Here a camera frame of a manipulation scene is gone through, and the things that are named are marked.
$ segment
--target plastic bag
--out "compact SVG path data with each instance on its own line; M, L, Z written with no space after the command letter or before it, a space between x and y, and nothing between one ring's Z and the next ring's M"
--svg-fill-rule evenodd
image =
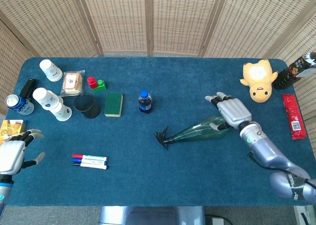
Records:
M64 72L63 86L60 96L76 96L83 92L83 77L85 70Z
M292 139L304 139L307 133L304 127L303 118L294 94L282 94L282 99L290 123Z

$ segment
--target blue soda can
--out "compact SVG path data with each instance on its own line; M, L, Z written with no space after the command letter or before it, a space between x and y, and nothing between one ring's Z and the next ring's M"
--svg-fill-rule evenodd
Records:
M7 96L5 98L5 104L9 109L12 109L22 115L29 115L34 111L33 103L16 94Z

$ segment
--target plush toy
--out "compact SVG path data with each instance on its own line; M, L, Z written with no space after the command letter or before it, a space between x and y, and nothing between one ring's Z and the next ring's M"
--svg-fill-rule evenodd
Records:
M250 97L257 103L264 103L272 93L272 82L277 78L277 72L272 73L267 59L256 64L243 65L243 79L240 82L250 87Z

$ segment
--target woven panel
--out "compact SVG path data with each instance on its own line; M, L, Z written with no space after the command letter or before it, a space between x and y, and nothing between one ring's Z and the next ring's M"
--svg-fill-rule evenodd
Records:
M14 90L20 69L30 53L0 25L0 113L6 114L4 100Z
M93 56L75 0L0 0L8 20L41 56Z
M316 123L306 125L306 130L312 144L314 156L316 158Z
M316 14L277 54L288 65L306 52L316 51ZM303 115L316 111L316 75L302 78L294 84Z
M197 55L215 0L154 0L154 51Z
M145 0L85 0L103 51L147 51Z
M261 58L311 0L226 0L206 57Z

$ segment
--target table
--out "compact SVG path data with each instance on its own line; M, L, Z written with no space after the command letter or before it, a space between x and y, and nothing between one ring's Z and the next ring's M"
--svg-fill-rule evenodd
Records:
M15 94L28 78L39 80L38 87L59 94L62 80L50 82L39 68L44 58L27 60L19 75ZM50 58L63 71L85 70L84 90L92 93L86 79L104 79L107 90L95 93L101 113L84 118L74 108L74 97L64 104L72 117L59 122L35 102L35 111L22 116L9 110L7 119L24 119L28 129L40 129L43 140L29 145L26 160L45 151L45 159L14 177L9 205L20 206L231 206L299 205L272 193L270 171L253 163L248 146L231 130L221 139L177 143L164 150L154 137L169 125L172 136L189 125L219 114L205 95L222 91L244 102L253 120L294 163L316 177L316 162L308 139L291 139L281 93L293 87L273 90L262 104L250 99L249 87L240 84L244 63L259 59L213 58ZM271 59L274 71L286 67ZM153 96L150 114L138 110L140 90ZM123 93L120 118L103 114L106 94ZM72 154L103 155L109 170L74 167Z

